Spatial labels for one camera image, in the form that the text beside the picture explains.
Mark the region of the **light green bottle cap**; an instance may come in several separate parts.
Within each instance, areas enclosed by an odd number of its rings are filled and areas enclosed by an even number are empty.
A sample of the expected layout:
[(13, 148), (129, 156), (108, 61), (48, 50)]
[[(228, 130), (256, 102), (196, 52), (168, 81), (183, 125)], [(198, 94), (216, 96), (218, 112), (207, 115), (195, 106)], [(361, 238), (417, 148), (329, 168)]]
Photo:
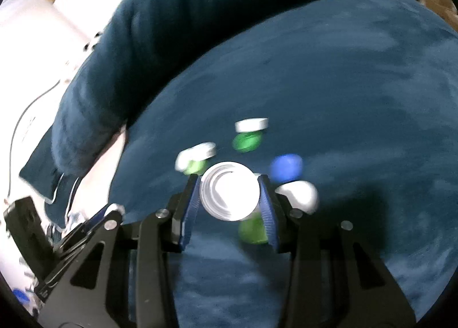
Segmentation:
[(238, 226), (240, 239), (247, 244), (267, 244), (268, 236), (260, 213), (253, 213)]

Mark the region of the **dark blue plush blanket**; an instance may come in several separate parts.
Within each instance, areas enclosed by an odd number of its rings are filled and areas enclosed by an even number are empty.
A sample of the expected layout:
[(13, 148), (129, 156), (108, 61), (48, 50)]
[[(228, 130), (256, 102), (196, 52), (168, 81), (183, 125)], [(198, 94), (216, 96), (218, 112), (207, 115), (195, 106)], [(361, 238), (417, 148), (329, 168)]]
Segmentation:
[[(234, 124), (264, 117), (241, 153)], [(109, 189), (125, 220), (181, 191), (180, 151), (268, 173), (297, 154), (320, 207), (373, 190), (385, 265), (417, 317), (457, 267), (457, 33), (414, 0), (320, 0), (219, 45), (177, 76), (127, 131)]]

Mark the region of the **white round cap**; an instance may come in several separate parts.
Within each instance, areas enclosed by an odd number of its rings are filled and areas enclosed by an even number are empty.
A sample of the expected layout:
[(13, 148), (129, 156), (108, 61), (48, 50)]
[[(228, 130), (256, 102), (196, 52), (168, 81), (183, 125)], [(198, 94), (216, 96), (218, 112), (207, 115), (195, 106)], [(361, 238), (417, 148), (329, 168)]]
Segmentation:
[(319, 196), (316, 187), (308, 181), (292, 181), (276, 188), (275, 192), (287, 197), (291, 207), (311, 214), (317, 210)]

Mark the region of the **dark green bottle cap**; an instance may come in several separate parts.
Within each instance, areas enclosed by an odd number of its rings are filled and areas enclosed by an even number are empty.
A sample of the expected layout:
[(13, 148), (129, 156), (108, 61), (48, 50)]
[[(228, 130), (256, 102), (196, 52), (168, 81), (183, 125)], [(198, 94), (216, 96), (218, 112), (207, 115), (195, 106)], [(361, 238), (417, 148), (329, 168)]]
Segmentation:
[(262, 143), (262, 132), (238, 133), (232, 141), (233, 148), (241, 153), (256, 150)]

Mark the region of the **blue bottle cap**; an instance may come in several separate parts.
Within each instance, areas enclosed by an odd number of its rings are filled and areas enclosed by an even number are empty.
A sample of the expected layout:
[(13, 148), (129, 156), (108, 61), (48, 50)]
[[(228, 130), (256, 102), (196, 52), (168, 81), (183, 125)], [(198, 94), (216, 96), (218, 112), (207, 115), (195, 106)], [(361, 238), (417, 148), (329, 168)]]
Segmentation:
[(297, 154), (284, 154), (271, 162), (269, 177), (279, 184), (298, 180), (303, 173), (303, 159)]

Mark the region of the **dark blue rolled bolster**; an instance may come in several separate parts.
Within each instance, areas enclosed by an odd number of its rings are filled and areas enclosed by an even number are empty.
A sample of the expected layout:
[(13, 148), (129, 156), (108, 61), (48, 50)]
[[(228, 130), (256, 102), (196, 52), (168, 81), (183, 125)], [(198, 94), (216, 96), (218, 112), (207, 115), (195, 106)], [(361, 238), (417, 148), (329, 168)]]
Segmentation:
[(316, 0), (122, 0), (52, 125), (57, 169), (83, 176), (120, 128), (225, 40)]

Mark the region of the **light green cap under white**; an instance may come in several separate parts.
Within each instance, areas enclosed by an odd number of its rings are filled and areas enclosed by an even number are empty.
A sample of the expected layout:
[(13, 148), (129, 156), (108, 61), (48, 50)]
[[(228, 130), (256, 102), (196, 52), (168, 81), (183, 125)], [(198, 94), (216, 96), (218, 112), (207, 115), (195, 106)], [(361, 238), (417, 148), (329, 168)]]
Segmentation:
[(202, 175), (206, 170), (206, 161), (190, 161), (184, 170), (185, 175)]

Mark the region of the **white cap on light green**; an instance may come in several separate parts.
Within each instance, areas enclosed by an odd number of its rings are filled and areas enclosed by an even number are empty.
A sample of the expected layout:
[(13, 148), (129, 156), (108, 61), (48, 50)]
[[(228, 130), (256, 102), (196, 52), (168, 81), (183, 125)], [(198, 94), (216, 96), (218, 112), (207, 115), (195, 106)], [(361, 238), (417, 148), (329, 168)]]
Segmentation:
[(205, 161), (217, 153), (216, 143), (203, 142), (180, 151), (175, 159), (175, 169), (184, 172), (192, 161)]

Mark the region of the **white upholstered headboard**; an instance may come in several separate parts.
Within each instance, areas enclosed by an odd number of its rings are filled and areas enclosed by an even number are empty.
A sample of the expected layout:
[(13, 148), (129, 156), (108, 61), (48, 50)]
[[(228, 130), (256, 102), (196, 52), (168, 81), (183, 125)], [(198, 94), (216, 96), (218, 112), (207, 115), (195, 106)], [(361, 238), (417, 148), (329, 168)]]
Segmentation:
[(1, 1), (1, 204), (31, 191), (19, 178), (51, 125), (87, 38), (49, 0)]

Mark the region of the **white cap near dark green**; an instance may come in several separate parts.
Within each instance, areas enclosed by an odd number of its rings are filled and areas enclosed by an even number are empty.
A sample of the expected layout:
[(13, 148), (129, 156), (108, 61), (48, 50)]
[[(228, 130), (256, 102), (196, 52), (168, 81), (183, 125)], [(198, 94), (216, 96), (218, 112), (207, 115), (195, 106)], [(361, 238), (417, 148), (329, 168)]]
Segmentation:
[(253, 133), (268, 128), (269, 119), (264, 117), (242, 119), (234, 124), (237, 133)]

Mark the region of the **large white bottle cap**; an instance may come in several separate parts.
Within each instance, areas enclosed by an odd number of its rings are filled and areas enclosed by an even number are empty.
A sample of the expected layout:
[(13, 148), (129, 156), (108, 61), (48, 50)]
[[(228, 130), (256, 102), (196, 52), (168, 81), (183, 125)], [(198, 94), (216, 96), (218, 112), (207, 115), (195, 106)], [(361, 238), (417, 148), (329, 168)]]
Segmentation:
[(235, 222), (255, 211), (260, 199), (257, 176), (246, 166), (225, 161), (209, 167), (200, 181), (200, 201), (214, 218)]

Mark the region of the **dark blue piped pillow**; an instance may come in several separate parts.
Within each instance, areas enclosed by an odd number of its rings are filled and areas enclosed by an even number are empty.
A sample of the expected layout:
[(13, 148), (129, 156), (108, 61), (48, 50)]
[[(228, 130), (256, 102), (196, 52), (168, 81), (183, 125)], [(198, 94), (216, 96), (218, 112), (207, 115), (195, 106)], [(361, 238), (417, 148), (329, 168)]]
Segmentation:
[(51, 223), (63, 230), (82, 179), (60, 172), (51, 154), (50, 127), (41, 138), (19, 176), (44, 198), (44, 210)]

